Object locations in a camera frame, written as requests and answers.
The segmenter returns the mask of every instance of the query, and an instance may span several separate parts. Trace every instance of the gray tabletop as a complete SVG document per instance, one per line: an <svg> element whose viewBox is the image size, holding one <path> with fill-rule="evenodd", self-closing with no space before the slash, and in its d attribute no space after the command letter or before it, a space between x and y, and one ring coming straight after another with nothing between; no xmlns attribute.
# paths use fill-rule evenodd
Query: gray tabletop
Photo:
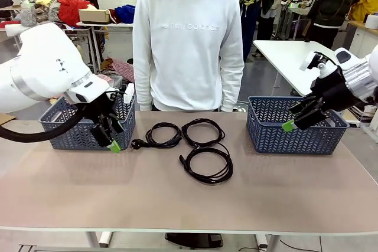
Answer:
<svg viewBox="0 0 378 252"><path fill-rule="evenodd" d="M208 186L187 175L179 160L191 148L110 152L53 150L48 142L13 145L22 162L0 179L0 227L33 230L217 231L277 234L378 232L378 186L343 144L332 156L261 155L246 129L245 113L137 113L134 137L158 122L182 126L195 118L215 120L226 132L234 175ZM36 122L13 121L40 129ZM154 133L157 141L171 129ZM193 127L193 139L216 136ZM199 173L223 161L211 154L193 159Z"/></svg>

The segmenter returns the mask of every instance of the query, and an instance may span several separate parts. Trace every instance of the blue pants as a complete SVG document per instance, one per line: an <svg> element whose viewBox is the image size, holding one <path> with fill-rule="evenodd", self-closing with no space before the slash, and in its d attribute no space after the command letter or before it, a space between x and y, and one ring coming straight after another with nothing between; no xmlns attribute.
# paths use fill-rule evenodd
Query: blue pants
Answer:
<svg viewBox="0 0 378 252"><path fill-rule="evenodd" d="M255 2L249 6L240 4L242 13L242 34L243 34L243 58L246 62L255 34L256 22L260 16L261 1Z"/></svg>

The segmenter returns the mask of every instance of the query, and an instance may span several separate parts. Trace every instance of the white sweatshirt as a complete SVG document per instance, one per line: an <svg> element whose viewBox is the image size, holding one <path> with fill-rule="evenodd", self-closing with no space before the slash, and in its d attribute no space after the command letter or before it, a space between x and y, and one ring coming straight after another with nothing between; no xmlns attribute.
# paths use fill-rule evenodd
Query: white sweatshirt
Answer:
<svg viewBox="0 0 378 252"><path fill-rule="evenodd" d="M138 0L133 28L141 110L232 112L243 75L239 0Z"/></svg>

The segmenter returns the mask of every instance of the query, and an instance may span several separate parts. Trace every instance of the person in black jacket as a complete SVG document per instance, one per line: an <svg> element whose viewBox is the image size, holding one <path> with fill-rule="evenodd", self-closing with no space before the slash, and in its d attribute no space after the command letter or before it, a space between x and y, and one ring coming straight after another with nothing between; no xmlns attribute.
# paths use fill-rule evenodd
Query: person in black jacket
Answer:
<svg viewBox="0 0 378 252"><path fill-rule="evenodd" d="M338 29L351 6L359 0L314 0L308 18L312 20L309 39L332 48Z"/></svg>

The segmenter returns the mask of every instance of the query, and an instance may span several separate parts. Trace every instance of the coiled cable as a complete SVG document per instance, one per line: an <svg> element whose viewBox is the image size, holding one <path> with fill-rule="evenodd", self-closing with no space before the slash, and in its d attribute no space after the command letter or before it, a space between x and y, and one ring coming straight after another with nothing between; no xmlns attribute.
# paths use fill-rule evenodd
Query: coiled cable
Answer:
<svg viewBox="0 0 378 252"><path fill-rule="evenodd" d="M179 160L181 164L183 165L185 171L196 180L205 184L214 185L214 184L219 184L230 179L231 176L233 175L233 164L230 157L230 152L221 143L217 143L217 144L224 147L226 152L223 152L222 150L215 149L215 148L195 148L189 153L186 159L184 159L183 156L180 156ZM190 165L192 158L198 155L199 153L206 153L206 152L215 153L216 155L221 156L226 161L226 166L220 171L218 171L216 174L212 174L212 175L202 175L202 174L198 174L194 172L191 169L191 165Z"/></svg>
<svg viewBox="0 0 378 252"><path fill-rule="evenodd" d="M218 131L219 131L219 135L218 135L218 138L215 139L215 140L212 140L212 141L209 141L209 142L206 142L206 143L200 143L200 142L196 142L192 139L189 138L189 135L188 135L188 128L190 126L193 126L193 125L197 125L197 124L201 124L201 123L208 123L208 124L211 124L213 125ZM223 140L225 137L226 137L226 134L225 132L221 129L221 127L213 120L211 119L207 119L207 118L198 118L198 119L195 119L193 120L192 122L189 122L187 123L186 125L184 125L181 130L183 131L183 136L185 138L185 140L188 142L188 144L194 148L206 148L206 147L211 147L217 143L219 143L221 140Z"/></svg>
<svg viewBox="0 0 378 252"><path fill-rule="evenodd" d="M170 127L176 130L176 135L170 139L169 141L166 141L164 143L158 143L154 140L154 137L152 136L152 133L154 130L162 127ZM157 149L171 149L176 147L179 142L182 139L181 135L181 129L176 126L175 124L169 123L169 122L161 122L156 124L152 129L148 130L146 133L146 141L143 141L142 139L135 139L131 142L131 147L135 150L138 150L140 148L157 148Z"/></svg>

